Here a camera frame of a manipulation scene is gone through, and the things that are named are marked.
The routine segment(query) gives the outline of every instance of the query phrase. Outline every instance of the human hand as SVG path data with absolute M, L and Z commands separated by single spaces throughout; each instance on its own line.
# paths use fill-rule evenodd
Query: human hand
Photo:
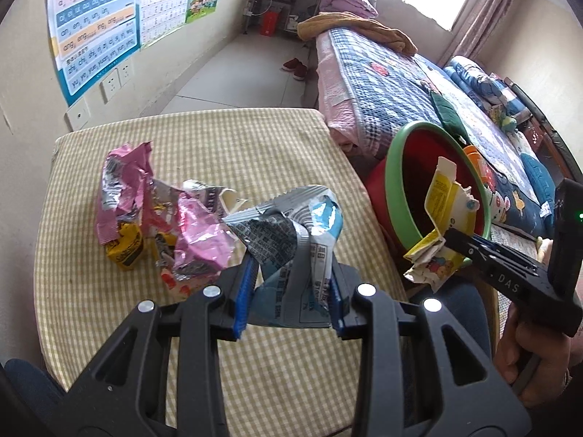
M 555 400 L 565 388 L 570 340 L 566 335 L 533 323 L 520 322 L 518 309 L 511 304 L 504 333 L 494 355 L 494 366 L 508 384 L 518 377 L 517 361 L 521 349 L 541 359 L 534 376 L 519 399 L 526 407 Z
M 553 240 L 538 238 L 536 241 L 536 260 L 547 267 L 550 262 L 550 254 L 553 251 Z M 579 281 L 576 286 L 576 293 L 579 300 L 583 302 L 583 271 L 579 273 Z M 578 365 L 583 361 L 583 323 L 579 325 L 579 330 L 571 340 L 571 357 L 569 359 L 569 368 Z

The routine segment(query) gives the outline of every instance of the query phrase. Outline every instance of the green cloth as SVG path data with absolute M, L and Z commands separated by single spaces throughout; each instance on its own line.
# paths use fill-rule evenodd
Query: green cloth
M 466 127 L 462 123 L 458 112 L 451 103 L 449 103 L 441 94 L 430 91 L 431 103 L 437 116 L 441 120 L 441 124 L 445 131 L 447 131 L 453 139 L 455 139 L 462 148 L 470 145 L 470 138 L 467 135 Z

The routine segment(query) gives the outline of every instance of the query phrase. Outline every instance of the curtain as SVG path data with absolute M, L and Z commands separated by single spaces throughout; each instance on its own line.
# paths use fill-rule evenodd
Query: curtain
M 454 40 L 438 65 L 445 66 L 453 56 L 477 57 L 488 36 L 506 17 L 515 0 L 478 0 L 456 32 Z

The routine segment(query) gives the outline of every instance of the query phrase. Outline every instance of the red slipper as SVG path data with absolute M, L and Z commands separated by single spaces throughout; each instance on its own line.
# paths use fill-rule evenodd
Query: red slipper
M 305 76 L 308 73 L 308 68 L 300 62 L 300 65 L 296 67 L 293 71 L 293 78 L 296 80 L 305 80 Z
M 282 69 L 287 72 L 293 72 L 300 64 L 301 62 L 298 58 L 293 58 L 292 60 L 288 60 L 284 65 L 282 65 Z

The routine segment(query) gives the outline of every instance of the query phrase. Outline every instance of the wall socket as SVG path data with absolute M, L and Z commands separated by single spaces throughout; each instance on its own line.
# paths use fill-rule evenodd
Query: wall socket
M 123 87 L 129 79 L 133 77 L 133 64 L 132 59 L 127 58 L 125 61 L 117 66 L 117 70 L 120 73 L 120 83 Z
M 107 103 L 116 94 L 116 92 L 121 89 L 120 74 L 117 68 L 109 72 L 109 74 L 103 78 L 99 86 L 101 87 L 103 98 Z
M 89 113 L 89 107 L 85 98 L 81 97 L 72 104 L 65 113 L 65 118 L 71 125 L 73 131 L 80 130 L 84 127 L 89 121 L 89 118 L 91 118 L 91 113 Z

